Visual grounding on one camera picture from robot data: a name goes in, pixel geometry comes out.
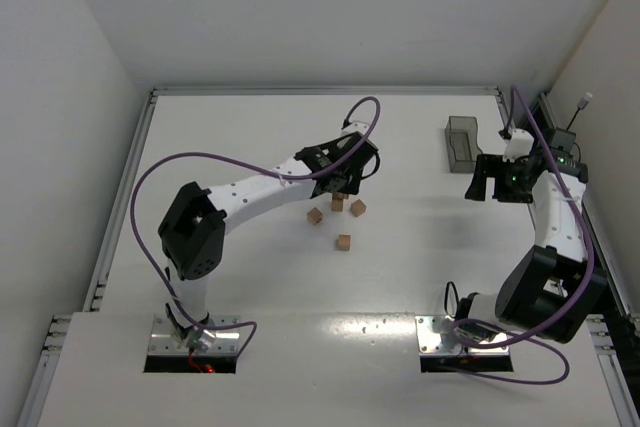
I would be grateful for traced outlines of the long light wood block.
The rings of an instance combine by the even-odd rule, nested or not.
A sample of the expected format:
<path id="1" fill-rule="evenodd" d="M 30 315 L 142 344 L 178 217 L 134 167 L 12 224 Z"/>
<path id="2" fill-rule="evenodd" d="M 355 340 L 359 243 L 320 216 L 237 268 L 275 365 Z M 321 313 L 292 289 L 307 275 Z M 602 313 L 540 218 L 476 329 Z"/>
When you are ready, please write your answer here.
<path id="1" fill-rule="evenodd" d="M 331 210 L 333 212 L 342 212 L 344 209 L 344 195 L 335 193 L 331 198 Z"/>

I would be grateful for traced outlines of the small wood cube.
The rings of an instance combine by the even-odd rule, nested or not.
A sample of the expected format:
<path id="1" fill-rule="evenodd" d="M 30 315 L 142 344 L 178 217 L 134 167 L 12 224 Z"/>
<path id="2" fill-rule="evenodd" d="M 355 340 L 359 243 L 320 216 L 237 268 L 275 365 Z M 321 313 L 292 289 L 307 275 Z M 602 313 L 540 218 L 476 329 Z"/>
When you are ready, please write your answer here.
<path id="1" fill-rule="evenodd" d="M 312 225 L 317 225 L 323 220 L 323 212 L 314 207 L 307 213 L 307 220 Z"/>
<path id="2" fill-rule="evenodd" d="M 336 239 L 336 248 L 339 251 L 349 251 L 351 248 L 351 236 L 340 234 Z"/>
<path id="3" fill-rule="evenodd" d="M 358 199 L 356 201 L 354 201 L 351 205 L 350 205 L 350 212 L 355 216 L 355 217 L 359 217 L 362 214 L 364 214 L 367 210 L 367 206 L 366 204 Z"/>

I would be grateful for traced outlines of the smoky transparent plastic bin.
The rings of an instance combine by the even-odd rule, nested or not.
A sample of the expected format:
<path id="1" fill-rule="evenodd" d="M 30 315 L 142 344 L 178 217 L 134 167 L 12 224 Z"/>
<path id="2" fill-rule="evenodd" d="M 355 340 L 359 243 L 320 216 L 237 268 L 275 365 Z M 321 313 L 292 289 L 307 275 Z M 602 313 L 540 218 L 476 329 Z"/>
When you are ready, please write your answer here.
<path id="1" fill-rule="evenodd" d="M 476 159 L 482 153 L 478 145 L 477 118 L 450 116 L 445 127 L 445 143 L 450 172 L 472 174 Z"/>

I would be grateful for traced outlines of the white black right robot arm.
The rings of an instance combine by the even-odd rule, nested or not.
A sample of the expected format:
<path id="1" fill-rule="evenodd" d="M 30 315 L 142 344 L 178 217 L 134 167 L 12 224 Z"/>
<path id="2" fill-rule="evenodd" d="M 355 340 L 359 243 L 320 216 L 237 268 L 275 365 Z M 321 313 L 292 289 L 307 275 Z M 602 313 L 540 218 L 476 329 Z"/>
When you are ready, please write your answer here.
<path id="1" fill-rule="evenodd" d="M 466 337 L 489 341 L 500 327 L 533 329 L 575 297 L 567 312 L 539 334 L 543 339 L 566 344 L 607 284 L 602 269 L 586 271 L 595 260 L 588 253 L 587 232 L 581 226 L 588 167 L 571 153 L 575 142 L 572 132 L 544 132 L 545 146 L 524 129 L 505 129 L 501 135 L 506 141 L 504 152 L 477 157 L 465 197 L 485 200 L 487 181 L 493 179 L 493 199 L 531 206 L 534 244 L 498 293 L 469 294 L 458 302 L 455 319 Z"/>

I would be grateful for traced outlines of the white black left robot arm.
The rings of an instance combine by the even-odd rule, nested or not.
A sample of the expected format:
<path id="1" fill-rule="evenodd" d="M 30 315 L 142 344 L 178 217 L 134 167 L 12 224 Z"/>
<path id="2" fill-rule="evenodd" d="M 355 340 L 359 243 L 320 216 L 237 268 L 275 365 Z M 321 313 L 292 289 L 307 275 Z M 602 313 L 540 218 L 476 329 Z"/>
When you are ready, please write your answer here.
<path id="1" fill-rule="evenodd" d="M 323 194 L 359 192 L 378 148 L 359 132 L 305 147 L 272 169 L 226 185 L 202 188 L 191 182 L 180 188 L 158 234 L 167 257 L 165 272 L 185 313 L 174 302 L 167 316 L 181 337 L 193 328 L 189 318 L 211 324 L 203 280 L 222 260 L 225 236 L 253 218 L 288 203 Z"/>

